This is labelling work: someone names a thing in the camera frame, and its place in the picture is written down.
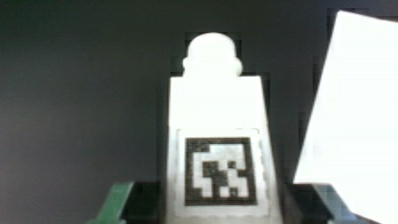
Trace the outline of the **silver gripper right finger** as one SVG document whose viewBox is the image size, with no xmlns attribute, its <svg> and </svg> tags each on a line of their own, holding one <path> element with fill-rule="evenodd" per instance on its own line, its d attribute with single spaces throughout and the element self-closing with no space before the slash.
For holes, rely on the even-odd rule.
<svg viewBox="0 0 398 224">
<path fill-rule="evenodd" d="M 285 224 L 381 224 L 357 215 L 328 184 L 285 185 Z"/>
</svg>

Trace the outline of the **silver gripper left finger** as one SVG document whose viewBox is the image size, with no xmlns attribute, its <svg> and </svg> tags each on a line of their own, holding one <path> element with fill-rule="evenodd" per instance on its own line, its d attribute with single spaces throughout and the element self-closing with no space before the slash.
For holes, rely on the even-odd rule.
<svg viewBox="0 0 398 224">
<path fill-rule="evenodd" d="M 85 224 L 159 224 L 158 187 L 156 182 L 115 183 L 97 215 Z"/>
</svg>

